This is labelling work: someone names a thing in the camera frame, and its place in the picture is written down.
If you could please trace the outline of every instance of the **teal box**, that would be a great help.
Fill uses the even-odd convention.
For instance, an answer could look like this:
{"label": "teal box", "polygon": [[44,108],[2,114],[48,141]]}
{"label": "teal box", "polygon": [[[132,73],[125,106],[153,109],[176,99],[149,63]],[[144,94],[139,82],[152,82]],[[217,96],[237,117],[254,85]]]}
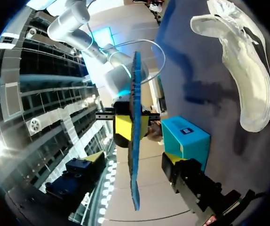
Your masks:
{"label": "teal box", "polygon": [[165,152],[184,159],[196,159],[204,171],[209,154],[210,135],[181,116],[161,121]]}

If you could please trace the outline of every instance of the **robotic arm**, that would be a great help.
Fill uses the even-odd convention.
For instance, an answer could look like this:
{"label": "robotic arm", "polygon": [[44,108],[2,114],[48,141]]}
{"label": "robotic arm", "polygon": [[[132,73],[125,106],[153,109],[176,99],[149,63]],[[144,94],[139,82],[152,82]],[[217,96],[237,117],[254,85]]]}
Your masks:
{"label": "robotic arm", "polygon": [[[129,90],[132,58],[111,44],[100,48],[93,38],[79,29],[90,20],[86,0],[67,0],[64,7],[63,13],[48,27],[49,37],[79,49],[102,64],[109,62],[114,68],[104,75],[104,81],[113,96],[118,97],[121,91]],[[144,63],[142,65],[142,80],[145,80],[148,68]],[[128,101],[129,94],[125,96],[124,100]]]}

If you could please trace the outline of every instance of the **blue surface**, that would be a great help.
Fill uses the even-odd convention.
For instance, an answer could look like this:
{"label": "blue surface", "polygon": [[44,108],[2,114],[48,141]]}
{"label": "blue surface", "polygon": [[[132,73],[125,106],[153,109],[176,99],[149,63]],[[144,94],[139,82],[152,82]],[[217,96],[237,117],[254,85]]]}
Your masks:
{"label": "blue surface", "polygon": [[[233,2],[255,20],[242,1]],[[182,116],[211,134],[205,173],[222,183],[223,193],[232,189],[242,194],[248,189],[267,191],[270,123],[259,133],[249,133],[240,126],[238,89],[222,63],[219,40],[197,35],[190,28],[190,19],[203,14],[209,14],[206,0],[170,0],[160,24],[156,42],[167,57],[160,78],[168,116]],[[267,32],[263,34],[270,64],[270,38]],[[153,51],[161,66],[161,52],[157,48]],[[261,201],[253,201],[234,225]]]}
{"label": "blue surface", "polygon": [[180,116],[162,120],[165,152],[184,159],[196,159],[204,171],[209,153],[210,135]]}
{"label": "blue surface", "polygon": [[140,196],[137,184],[138,165],[139,165],[139,147],[141,134],[141,55],[135,53],[135,95],[134,95],[134,116],[133,116],[133,149],[132,149],[132,173],[131,173],[131,193],[135,210],[140,208]]}

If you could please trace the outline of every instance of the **wall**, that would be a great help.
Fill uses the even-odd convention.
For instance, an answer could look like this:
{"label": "wall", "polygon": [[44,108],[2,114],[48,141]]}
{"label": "wall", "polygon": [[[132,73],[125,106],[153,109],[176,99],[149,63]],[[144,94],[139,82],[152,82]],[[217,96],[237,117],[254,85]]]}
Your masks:
{"label": "wall", "polygon": [[[91,15],[89,25],[93,32],[105,27],[110,27],[115,45],[137,39],[153,40],[157,35],[159,27],[154,19],[154,15],[144,4],[125,5],[96,13]],[[89,33],[86,26],[82,29]],[[150,43],[141,42],[130,44],[119,47],[118,50],[131,57],[136,50],[140,51],[149,71],[158,71]],[[88,71],[90,71],[90,64],[87,64],[87,67]],[[110,106],[112,101],[109,98],[108,91],[102,83],[97,82],[96,86],[99,89],[103,105],[105,107]],[[149,84],[142,86],[142,96],[144,97],[142,99],[143,104],[146,107],[150,107],[152,105],[152,98]]]}

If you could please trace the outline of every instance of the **air vent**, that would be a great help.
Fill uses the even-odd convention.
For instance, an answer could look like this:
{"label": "air vent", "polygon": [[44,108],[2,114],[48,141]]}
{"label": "air vent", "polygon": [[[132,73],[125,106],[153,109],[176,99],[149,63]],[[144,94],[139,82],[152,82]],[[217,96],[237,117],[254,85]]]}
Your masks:
{"label": "air vent", "polygon": [[33,118],[31,119],[30,125],[29,125],[29,130],[33,133],[37,133],[41,130],[41,122],[39,119]]}

